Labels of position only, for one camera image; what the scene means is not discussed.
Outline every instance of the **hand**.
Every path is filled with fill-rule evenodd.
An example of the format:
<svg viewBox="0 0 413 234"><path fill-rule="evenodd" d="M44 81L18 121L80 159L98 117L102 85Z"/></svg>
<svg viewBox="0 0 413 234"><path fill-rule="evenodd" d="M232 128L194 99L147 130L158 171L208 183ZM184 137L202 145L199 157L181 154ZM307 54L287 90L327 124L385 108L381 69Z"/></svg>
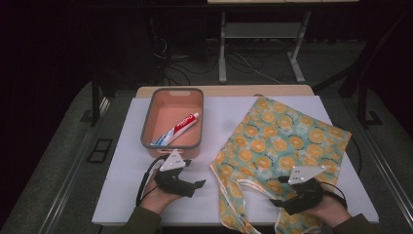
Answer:
<svg viewBox="0 0 413 234"><path fill-rule="evenodd" d="M167 193L159 188L155 181L155 174L157 172L157 169L152 172L152 175L143 191L144 197L139 206L160 215L171 202L181 198L182 196Z"/></svg>
<svg viewBox="0 0 413 234"><path fill-rule="evenodd" d="M304 211L303 214L316 216L332 228L352 217L339 201L328 195L323 195L316 207Z"/></svg>

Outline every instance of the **floral cloth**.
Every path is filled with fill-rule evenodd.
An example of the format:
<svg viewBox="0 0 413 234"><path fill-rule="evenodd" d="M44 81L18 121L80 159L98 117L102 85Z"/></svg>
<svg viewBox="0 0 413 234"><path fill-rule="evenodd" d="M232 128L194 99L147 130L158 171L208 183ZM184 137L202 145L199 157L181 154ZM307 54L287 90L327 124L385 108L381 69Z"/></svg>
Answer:
<svg viewBox="0 0 413 234"><path fill-rule="evenodd" d="M317 179L336 184L350 137L351 133L281 102L259 97L210 164L220 185L222 224L243 233L259 233L248 221L241 186L288 200L295 193L278 177L289 176L293 166L324 165L327 169ZM280 211L276 233L303 233L322 225L309 215Z"/></svg>

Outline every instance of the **toothpaste tube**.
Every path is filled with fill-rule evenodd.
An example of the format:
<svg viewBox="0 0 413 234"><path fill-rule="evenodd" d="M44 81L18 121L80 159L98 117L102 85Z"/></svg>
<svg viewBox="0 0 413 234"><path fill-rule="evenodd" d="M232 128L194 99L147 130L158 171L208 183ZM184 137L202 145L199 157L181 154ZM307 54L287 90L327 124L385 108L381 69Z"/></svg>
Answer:
<svg viewBox="0 0 413 234"><path fill-rule="evenodd" d="M151 145L166 146L173 142L176 138L181 136L187 129L193 126L200 116L199 113L190 114L183 119L179 124L169 130L167 133L153 141Z"/></svg>

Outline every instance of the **white table surface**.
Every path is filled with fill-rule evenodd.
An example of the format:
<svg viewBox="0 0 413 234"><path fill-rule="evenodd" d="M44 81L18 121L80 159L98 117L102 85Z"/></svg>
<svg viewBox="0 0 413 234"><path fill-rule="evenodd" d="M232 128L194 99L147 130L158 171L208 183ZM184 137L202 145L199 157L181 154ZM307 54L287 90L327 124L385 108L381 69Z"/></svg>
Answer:
<svg viewBox="0 0 413 234"><path fill-rule="evenodd" d="M269 97L326 123L331 123L318 96ZM163 225L221 225L218 211L218 182L209 168L220 148L241 123L256 97L205 97L201 153L183 170L180 179L206 179L192 198L181 198L163 212ZM128 221L144 173L153 162L140 142L149 97L134 98L104 182L92 222L119 225ZM345 193L351 215L364 214L370 222L379 217L347 154L343 158L337 186ZM274 224L278 208L251 188L243 187L246 212L254 225Z"/></svg>

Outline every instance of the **plastic tray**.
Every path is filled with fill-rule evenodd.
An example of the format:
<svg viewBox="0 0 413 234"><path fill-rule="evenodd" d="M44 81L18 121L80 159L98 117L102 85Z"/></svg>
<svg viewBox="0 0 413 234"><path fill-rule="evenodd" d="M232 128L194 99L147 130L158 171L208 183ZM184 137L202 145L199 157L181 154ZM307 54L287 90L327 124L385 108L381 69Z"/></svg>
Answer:
<svg viewBox="0 0 413 234"><path fill-rule="evenodd" d="M151 145L190 114L200 113L197 123L168 146ZM204 93L195 88L162 88L152 96L143 126L141 142L152 157L171 153L177 148L182 158L199 155L204 119Z"/></svg>

